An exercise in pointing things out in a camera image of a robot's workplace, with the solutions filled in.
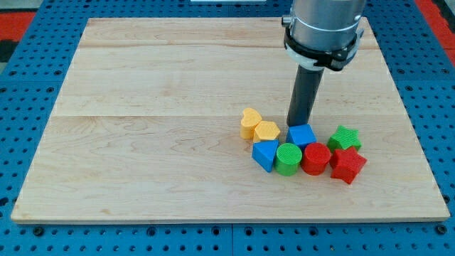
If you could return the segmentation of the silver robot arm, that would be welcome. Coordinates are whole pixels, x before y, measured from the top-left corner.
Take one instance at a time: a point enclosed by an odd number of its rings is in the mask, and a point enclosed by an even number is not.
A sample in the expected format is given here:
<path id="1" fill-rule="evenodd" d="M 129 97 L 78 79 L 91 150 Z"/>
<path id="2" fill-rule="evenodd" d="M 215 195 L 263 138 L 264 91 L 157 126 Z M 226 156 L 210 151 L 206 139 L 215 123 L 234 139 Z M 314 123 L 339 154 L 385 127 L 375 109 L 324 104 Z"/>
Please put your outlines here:
<path id="1" fill-rule="evenodd" d="M 307 124 L 325 69 L 341 71 L 354 59 L 365 0 L 294 0 L 282 17 L 284 48 L 298 64 L 287 124 Z"/>

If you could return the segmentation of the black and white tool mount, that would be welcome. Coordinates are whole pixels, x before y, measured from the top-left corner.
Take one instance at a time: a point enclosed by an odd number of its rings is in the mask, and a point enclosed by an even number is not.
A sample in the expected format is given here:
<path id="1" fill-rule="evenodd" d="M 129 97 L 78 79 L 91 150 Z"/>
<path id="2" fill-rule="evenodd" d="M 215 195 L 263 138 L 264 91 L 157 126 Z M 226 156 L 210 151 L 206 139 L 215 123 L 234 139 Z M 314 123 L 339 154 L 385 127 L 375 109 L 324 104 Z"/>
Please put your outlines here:
<path id="1" fill-rule="evenodd" d="M 333 71 L 341 71 L 354 59 L 363 33 L 363 28 L 358 29 L 352 41 L 340 50 L 320 51 L 299 44 L 291 37 L 290 27 L 286 27 L 284 32 L 284 48 L 292 60 L 307 70 L 318 71 L 328 68 Z"/>

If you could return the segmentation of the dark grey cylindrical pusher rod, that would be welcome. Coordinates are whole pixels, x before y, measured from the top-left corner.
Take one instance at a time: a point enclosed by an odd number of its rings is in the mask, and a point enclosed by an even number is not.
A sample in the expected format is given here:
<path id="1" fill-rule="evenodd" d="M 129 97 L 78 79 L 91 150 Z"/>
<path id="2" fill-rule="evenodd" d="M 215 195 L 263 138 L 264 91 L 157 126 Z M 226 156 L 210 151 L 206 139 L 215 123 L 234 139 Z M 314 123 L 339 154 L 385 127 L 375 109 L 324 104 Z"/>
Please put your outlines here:
<path id="1" fill-rule="evenodd" d="M 289 127 L 308 123 L 322 75 L 323 69 L 298 67 L 287 115 Z"/>

